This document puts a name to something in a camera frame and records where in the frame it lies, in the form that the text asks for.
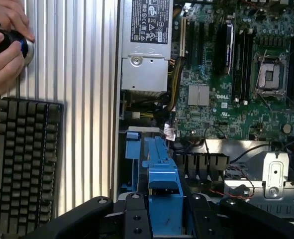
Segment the person's hand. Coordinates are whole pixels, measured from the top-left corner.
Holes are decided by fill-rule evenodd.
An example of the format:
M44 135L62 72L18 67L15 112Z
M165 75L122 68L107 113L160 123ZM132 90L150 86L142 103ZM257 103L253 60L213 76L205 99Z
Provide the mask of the person's hand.
M25 38L34 41L29 29L29 19L19 0L0 0L0 26L7 31L15 29ZM15 41L0 53L0 95L7 92L24 67L21 43Z

